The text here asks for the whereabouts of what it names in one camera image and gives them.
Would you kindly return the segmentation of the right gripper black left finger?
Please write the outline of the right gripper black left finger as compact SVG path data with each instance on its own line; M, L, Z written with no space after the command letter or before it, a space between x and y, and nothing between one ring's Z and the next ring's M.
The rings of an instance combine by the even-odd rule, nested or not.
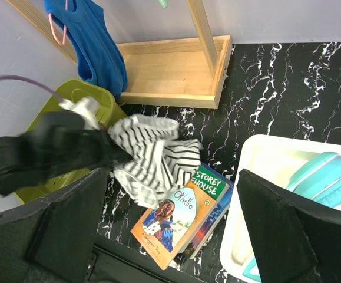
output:
M0 282L83 282L100 221L107 171L0 212Z

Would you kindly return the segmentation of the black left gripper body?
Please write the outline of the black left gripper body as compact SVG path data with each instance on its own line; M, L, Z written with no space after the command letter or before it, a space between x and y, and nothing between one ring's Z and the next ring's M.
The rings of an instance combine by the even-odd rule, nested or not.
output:
M129 161L132 161L132 156L120 148L106 131L83 131L81 164L84 168L112 170Z

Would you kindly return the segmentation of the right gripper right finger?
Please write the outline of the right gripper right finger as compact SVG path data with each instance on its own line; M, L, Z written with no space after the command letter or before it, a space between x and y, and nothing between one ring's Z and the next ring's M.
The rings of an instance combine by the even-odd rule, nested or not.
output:
M341 282L341 211L247 169L237 192L262 282Z

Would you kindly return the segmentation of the striped black white tank top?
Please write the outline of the striped black white tank top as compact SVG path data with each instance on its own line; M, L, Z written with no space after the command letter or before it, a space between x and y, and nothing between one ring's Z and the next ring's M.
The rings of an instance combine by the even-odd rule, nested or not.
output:
M173 119L141 114L109 128L112 140L132 157L114 168L114 177L137 205L157 208L201 166L202 144L197 139L180 140L178 129Z

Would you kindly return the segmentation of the blue tank top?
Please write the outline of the blue tank top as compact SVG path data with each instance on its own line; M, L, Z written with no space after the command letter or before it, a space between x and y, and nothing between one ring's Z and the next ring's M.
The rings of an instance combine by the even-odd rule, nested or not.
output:
M108 90L116 99L128 87L123 56L109 34L104 10L94 1L44 1L50 27L68 37L77 55L79 77Z

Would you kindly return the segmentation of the mint green clothes hanger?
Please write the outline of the mint green clothes hanger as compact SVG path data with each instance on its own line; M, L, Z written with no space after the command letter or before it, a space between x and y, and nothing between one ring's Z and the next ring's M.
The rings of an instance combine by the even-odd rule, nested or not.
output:
M168 7L168 0L158 0L158 2L163 9L166 9Z

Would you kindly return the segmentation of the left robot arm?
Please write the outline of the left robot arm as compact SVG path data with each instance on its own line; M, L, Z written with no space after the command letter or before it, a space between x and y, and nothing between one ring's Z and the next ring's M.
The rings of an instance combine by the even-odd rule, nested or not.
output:
M86 129L79 114L46 112L32 130L0 137L0 195L79 169L113 169L131 159L107 131Z

